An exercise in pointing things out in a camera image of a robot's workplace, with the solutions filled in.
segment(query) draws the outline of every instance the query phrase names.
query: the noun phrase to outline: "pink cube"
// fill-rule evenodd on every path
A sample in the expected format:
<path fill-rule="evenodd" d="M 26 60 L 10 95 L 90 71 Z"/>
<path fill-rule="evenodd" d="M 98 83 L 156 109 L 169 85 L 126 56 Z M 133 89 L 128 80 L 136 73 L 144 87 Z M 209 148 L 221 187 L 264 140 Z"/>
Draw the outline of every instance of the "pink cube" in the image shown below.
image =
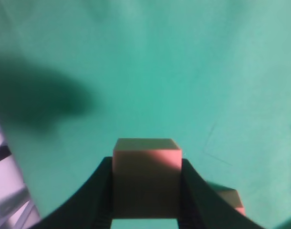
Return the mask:
<path fill-rule="evenodd" d="M 177 218 L 182 150 L 172 139 L 120 138 L 113 154 L 114 218 Z"/>

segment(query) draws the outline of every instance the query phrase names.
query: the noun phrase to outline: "teal fabric backdrop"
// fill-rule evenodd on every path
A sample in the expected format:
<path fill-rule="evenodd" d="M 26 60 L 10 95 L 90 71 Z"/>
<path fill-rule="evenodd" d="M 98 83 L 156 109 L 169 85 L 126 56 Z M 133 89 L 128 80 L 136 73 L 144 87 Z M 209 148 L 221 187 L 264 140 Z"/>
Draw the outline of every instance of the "teal fabric backdrop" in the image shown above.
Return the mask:
<path fill-rule="evenodd" d="M 0 0 L 0 123 L 43 217 L 117 138 L 170 137 L 252 220 L 279 227 L 291 0 Z"/>

